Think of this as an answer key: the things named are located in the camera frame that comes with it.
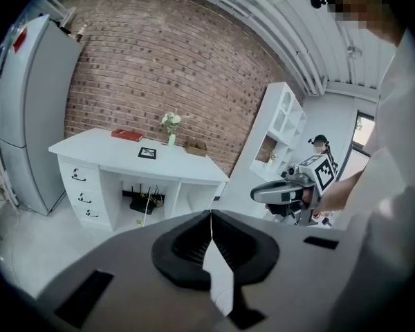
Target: flower vase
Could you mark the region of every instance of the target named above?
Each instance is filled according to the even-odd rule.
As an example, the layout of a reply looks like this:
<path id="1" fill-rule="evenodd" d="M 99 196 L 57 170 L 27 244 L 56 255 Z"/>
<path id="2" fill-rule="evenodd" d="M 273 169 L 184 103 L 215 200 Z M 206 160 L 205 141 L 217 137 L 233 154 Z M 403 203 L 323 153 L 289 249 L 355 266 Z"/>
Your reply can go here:
<path id="1" fill-rule="evenodd" d="M 169 136 L 169 140 L 167 141 L 167 146 L 168 147 L 173 147 L 175 144 L 175 134 L 171 134 Z"/>
<path id="2" fill-rule="evenodd" d="M 270 169 L 270 166 L 272 165 L 273 162 L 274 162 L 274 160 L 272 158 L 270 158 L 264 167 L 266 169 Z"/>

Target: picture frame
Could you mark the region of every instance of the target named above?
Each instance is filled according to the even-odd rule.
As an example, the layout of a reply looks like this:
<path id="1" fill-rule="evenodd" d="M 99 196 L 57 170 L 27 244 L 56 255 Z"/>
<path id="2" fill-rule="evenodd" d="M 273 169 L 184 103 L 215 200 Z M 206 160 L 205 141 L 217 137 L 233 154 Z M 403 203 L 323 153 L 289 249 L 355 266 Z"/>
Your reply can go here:
<path id="1" fill-rule="evenodd" d="M 150 158 L 155 160 L 157 158 L 157 150 L 149 147 L 142 147 L 138 153 L 139 158 Z"/>

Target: red book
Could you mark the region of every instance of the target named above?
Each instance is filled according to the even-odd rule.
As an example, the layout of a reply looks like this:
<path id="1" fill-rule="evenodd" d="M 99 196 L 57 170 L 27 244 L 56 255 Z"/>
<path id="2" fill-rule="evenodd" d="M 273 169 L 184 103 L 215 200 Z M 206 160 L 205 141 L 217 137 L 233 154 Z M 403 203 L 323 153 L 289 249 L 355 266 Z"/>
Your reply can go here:
<path id="1" fill-rule="evenodd" d="M 117 129 L 112 131 L 111 136 L 113 136 L 114 138 L 126 139 L 137 142 L 142 140 L 143 138 L 143 134 L 141 133 L 136 133 L 135 131 L 123 129 Z"/>

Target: ceiling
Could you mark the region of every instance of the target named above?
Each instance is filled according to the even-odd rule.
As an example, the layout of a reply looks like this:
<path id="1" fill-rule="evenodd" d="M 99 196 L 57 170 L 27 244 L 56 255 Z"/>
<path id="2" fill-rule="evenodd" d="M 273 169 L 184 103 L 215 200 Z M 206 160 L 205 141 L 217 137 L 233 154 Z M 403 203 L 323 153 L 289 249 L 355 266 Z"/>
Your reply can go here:
<path id="1" fill-rule="evenodd" d="M 367 30 L 346 28 L 326 7 L 309 0 L 208 0 L 260 35 L 286 63 L 308 95 L 325 92 L 376 102 L 377 88 L 395 47 Z M 347 57 L 348 46 L 362 51 Z"/>

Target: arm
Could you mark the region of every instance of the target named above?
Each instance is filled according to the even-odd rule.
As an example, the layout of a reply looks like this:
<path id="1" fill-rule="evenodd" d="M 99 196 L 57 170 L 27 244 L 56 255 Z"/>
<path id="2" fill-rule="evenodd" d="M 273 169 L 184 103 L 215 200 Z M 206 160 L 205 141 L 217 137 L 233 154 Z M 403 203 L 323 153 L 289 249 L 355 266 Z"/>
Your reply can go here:
<path id="1" fill-rule="evenodd" d="M 330 212 L 331 210 L 343 210 L 352 189 L 360 179 L 362 171 L 343 181 L 338 181 L 330 186 L 324 194 L 320 204 L 314 209 L 314 214 L 319 212 Z"/>

